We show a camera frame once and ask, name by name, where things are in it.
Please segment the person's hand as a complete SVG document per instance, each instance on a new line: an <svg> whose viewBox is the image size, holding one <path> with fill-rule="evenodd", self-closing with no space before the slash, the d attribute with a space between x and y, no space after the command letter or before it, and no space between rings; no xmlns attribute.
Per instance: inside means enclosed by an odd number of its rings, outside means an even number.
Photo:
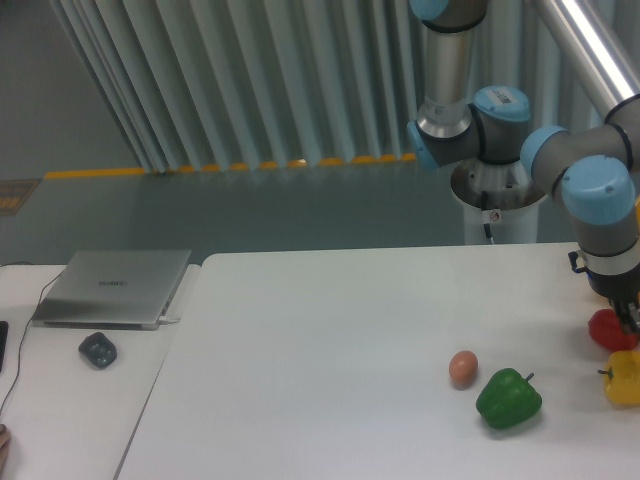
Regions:
<svg viewBox="0 0 640 480"><path fill-rule="evenodd" d="M11 432L4 424L0 425L0 471L3 470L10 450Z"/></svg>

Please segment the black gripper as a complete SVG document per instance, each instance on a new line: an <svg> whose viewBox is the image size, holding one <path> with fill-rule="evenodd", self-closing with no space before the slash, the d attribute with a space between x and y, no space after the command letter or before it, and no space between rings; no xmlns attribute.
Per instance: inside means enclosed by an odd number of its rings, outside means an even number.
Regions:
<svg viewBox="0 0 640 480"><path fill-rule="evenodd" d="M613 310L626 333L639 333L640 266L615 275L586 271L588 283L597 294L613 301Z"/></svg>

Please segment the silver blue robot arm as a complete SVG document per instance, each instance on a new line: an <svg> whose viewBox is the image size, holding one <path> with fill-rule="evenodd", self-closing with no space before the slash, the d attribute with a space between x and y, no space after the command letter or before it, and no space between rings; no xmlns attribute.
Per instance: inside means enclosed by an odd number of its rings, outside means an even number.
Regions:
<svg viewBox="0 0 640 480"><path fill-rule="evenodd" d="M427 168L471 163L495 167L488 183L460 196L481 209L500 198L547 196L563 207L578 242L572 269L585 273L622 327L639 329L639 226L632 176L639 169L639 75L589 1L538 1L535 9L601 115L601 126L572 134L559 126L526 128L525 96L487 87L464 98L471 42L484 1L415 1L428 33L425 100L407 129Z"/></svg>

